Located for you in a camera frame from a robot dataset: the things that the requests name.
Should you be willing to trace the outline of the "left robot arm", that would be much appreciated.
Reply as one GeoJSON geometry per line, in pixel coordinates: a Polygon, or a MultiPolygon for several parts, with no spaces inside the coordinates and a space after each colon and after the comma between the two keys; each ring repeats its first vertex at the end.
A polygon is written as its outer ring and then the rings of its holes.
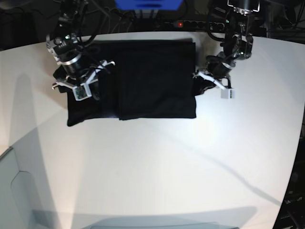
{"type": "Polygon", "coordinates": [[[223,51],[217,56],[206,56],[206,65],[193,73],[193,93],[201,95],[205,91],[219,87],[231,89],[230,71],[237,60],[246,60],[252,56],[254,14],[260,11],[259,0],[228,0],[224,17],[224,37],[216,37],[211,31],[212,12],[217,1],[211,0],[206,17],[208,36],[220,42],[223,51]]]}

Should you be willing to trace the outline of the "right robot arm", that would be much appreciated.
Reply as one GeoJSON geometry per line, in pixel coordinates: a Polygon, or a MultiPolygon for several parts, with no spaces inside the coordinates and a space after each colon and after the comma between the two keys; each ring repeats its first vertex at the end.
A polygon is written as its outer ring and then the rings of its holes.
{"type": "Polygon", "coordinates": [[[88,10],[86,0],[63,0],[54,31],[46,37],[46,48],[58,65],[53,74],[52,89],[61,93],[71,93],[78,102],[86,99],[100,99],[99,77],[108,72],[114,61],[97,60],[89,53],[98,31],[102,28],[100,19],[97,28],[86,41],[82,40],[81,28],[88,10]]]}

